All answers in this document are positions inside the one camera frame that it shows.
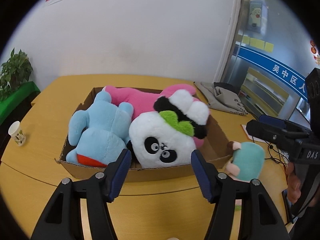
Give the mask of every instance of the metal screw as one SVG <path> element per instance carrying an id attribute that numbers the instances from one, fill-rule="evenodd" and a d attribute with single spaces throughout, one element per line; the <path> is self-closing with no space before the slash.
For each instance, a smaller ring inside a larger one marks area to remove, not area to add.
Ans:
<path id="1" fill-rule="evenodd" d="M 104 173 L 103 172 L 96 173 L 96 178 L 97 179 L 102 179 L 103 177 L 104 177 Z"/>
<path id="2" fill-rule="evenodd" d="M 255 185 L 255 186 L 258 186 L 258 185 L 260 185 L 260 180 L 258 180 L 258 179 L 253 179 L 253 180 L 252 180 L 252 184 Z"/>
<path id="3" fill-rule="evenodd" d="M 68 184 L 70 182 L 70 179 L 64 178 L 61 182 L 62 182 L 62 184 Z"/>
<path id="4" fill-rule="evenodd" d="M 220 172 L 220 173 L 218 173 L 218 178 L 219 179 L 226 179 L 227 175 L 225 173 L 223 173 L 223 172 Z"/>

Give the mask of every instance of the red fabric patch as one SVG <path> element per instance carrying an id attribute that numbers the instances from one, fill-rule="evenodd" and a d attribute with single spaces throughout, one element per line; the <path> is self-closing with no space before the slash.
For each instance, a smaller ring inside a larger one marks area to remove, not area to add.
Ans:
<path id="1" fill-rule="evenodd" d="M 78 159 L 79 163 L 86 165 L 86 166 L 93 166 L 93 167 L 98 167 L 98 168 L 105 168 L 107 166 L 104 163 L 101 163 L 97 160 L 94 160 L 92 158 L 89 158 L 87 156 L 83 156 L 80 154 L 77 154 L 77 159 Z"/>

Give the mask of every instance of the black eye patch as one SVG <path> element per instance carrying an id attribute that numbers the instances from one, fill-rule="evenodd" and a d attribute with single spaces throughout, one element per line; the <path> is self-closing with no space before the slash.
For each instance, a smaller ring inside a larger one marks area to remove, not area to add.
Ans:
<path id="1" fill-rule="evenodd" d="M 177 159 L 177 153 L 174 150 L 165 150 L 160 155 L 160 160 L 163 163 L 172 163 Z"/>
<path id="2" fill-rule="evenodd" d="M 144 147 L 150 154 L 156 154 L 160 148 L 158 140 L 154 137 L 148 137 L 147 139 L 145 139 Z"/>

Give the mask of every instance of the human hand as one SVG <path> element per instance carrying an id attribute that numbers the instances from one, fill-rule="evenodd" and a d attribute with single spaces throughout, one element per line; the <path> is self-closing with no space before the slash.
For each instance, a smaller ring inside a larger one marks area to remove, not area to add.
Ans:
<path id="1" fill-rule="evenodd" d="M 287 170 L 285 173 L 288 175 L 288 199 L 289 201 L 294 204 L 300 198 L 301 196 L 301 191 L 300 191 L 300 186 L 301 186 L 301 181 L 298 178 L 298 176 L 294 173 L 294 164 L 289 163 Z M 320 197 L 320 190 L 317 191 L 315 197 L 311 200 L 309 203 L 309 207 L 313 207 L 317 202 Z"/>

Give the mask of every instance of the teal plush toy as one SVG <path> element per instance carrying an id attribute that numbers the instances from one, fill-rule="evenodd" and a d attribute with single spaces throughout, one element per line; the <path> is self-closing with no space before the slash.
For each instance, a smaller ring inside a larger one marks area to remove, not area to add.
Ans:
<path id="1" fill-rule="evenodd" d="M 129 141 L 132 114 L 130 103 L 116 106 L 108 92 L 99 92 L 87 110 L 76 111 L 70 119 L 68 140 L 76 148 L 66 161 L 101 168 L 116 161 Z"/>
<path id="2" fill-rule="evenodd" d="M 228 147 L 234 150 L 233 159 L 226 166 L 226 172 L 234 180 L 250 182 L 257 179 L 264 164 L 263 148 L 252 142 L 230 142 Z M 236 200 L 235 210 L 241 209 L 241 199 Z"/>

